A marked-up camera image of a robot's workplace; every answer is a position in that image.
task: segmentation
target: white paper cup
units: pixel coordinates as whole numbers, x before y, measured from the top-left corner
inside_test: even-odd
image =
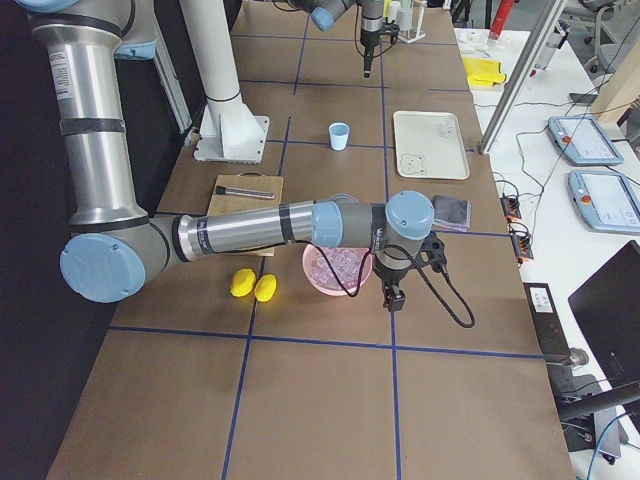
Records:
[[[349,139],[349,125],[336,122],[329,125],[329,140],[334,150],[344,150]]]

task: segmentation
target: blue cable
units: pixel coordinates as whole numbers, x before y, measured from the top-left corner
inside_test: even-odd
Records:
[[[619,422],[620,419],[622,417],[625,417],[629,415],[628,413],[621,413],[620,415],[618,415],[617,417],[615,417],[614,419],[612,419],[609,423],[607,423],[607,426],[604,427],[604,430],[602,430],[602,434],[600,435],[600,438],[598,439],[598,443],[596,443],[596,448],[593,450],[593,455],[591,456],[591,462],[589,463],[589,470],[587,471],[587,478],[586,480],[591,480],[591,469],[593,468],[593,464],[596,461],[596,457],[598,456],[598,451],[600,450],[600,446],[602,445],[602,442],[604,441],[604,437],[607,434],[607,432],[609,431],[609,429],[611,428],[611,426],[616,423]]]

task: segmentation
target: white tray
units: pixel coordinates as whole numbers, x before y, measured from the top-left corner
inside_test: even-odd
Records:
[[[464,180],[469,164],[458,119],[447,112],[393,114],[398,173],[409,178]]]

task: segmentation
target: plastic lemon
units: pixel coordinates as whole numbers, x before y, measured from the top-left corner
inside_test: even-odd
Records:
[[[231,295],[244,297],[251,293],[256,283],[256,274],[250,268],[243,268],[233,274],[231,279]]]
[[[265,275],[256,285],[256,289],[254,291],[256,300],[259,302],[268,302],[273,297],[273,294],[276,293],[276,285],[277,285],[275,275]]]

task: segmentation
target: white container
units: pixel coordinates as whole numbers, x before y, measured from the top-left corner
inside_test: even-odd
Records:
[[[344,150],[349,140],[349,125],[335,122],[329,125],[329,141],[334,150]]]
[[[393,129],[401,176],[447,180],[469,177],[460,126],[453,113],[395,112]]]

